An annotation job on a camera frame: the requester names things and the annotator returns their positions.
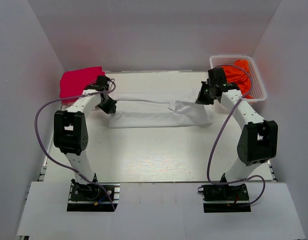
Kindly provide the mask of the white t shirt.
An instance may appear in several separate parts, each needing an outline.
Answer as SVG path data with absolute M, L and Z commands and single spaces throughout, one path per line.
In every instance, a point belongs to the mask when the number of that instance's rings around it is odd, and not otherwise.
M 112 129 L 170 128 L 210 125 L 210 107 L 196 104 L 199 91 L 183 90 L 115 92 L 116 113 L 109 117 Z

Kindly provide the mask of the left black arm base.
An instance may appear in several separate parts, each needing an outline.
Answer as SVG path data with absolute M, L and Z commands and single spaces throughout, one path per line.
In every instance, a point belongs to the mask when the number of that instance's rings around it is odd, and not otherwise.
M 67 212 L 114 212 L 119 203 L 120 184 L 87 185 L 71 180 Z

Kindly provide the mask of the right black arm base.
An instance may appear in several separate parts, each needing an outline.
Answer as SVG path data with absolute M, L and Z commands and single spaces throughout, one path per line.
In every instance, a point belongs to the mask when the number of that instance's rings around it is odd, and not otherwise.
M 204 213 L 249 213 L 250 198 L 245 184 L 201 185 L 197 192 L 202 194 Z

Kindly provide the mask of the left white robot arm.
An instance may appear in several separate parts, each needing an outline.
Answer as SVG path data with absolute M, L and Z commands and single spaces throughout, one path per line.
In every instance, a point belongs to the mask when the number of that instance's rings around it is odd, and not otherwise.
M 68 159 L 75 174 L 74 182 L 84 185 L 82 193 L 93 200 L 99 196 L 96 173 L 87 157 L 89 135 L 87 117 L 95 109 L 101 109 L 107 115 L 117 110 L 117 101 L 110 97 L 116 88 L 115 80 L 107 76 L 98 76 L 94 83 L 87 85 L 82 95 L 67 109 L 54 114 L 53 143 Z

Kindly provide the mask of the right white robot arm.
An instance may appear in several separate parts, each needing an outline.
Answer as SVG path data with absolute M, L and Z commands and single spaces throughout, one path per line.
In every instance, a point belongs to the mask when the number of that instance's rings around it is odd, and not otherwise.
M 230 200 L 238 193 L 238 187 L 252 178 L 251 173 L 260 165 L 277 155 L 278 124 L 266 120 L 249 104 L 237 84 L 228 82 L 222 67 L 208 71 L 208 78 L 202 82 L 196 104 L 212 105 L 218 101 L 227 110 L 228 117 L 221 129 L 225 129 L 230 118 L 234 118 L 241 129 L 236 151 L 237 159 L 223 174 L 219 182 L 220 195 Z

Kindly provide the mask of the orange t shirt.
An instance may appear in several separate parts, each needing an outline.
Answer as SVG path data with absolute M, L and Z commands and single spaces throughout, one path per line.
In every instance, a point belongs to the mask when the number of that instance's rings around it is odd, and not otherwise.
M 252 83 L 250 78 L 247 76 L 245 72 L 248 73 L 249 76 L 251 76 L 249 63 L 247 60 L 237 60 L 234 64 L 234 66 L 239 67 L 233 67 L 233 66 L 222 66 L 224 73 L 226 75 L 226 79 L 228 83 L 235 83 L 240 91 L 242 92 L 242 95 L 245 96 L 247 99 L 253 99 L 253 97 L 249 94 Z

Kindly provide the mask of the folded magenta t shirt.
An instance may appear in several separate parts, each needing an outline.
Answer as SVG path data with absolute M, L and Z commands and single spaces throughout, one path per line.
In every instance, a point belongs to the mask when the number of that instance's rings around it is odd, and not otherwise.
M 101 66 L 82 68 L 65 72 L 60 81 L 60 98 L 80 96 L 84 88 L 95 82 L 98 76 L 105 76 L 106 73 Z

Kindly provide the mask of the white plastic basket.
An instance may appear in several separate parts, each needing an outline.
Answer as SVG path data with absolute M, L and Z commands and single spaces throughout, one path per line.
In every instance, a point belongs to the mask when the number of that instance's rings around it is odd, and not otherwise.
M 246 60 L 248 62 L 248 67 L 250 70 L 252 89 L 250 96 L 252 99 L 248 99 L 251 105 L 257 102 L 262 102 L 267 99 L 267 92 L 265 90 L 262 78 L 258 71 L 258 68 L 254 60 L 248 55 L 213 55 L 209 58 L 210 68 L 215 68 L 220 65 L 232 65 L 237 60 Z

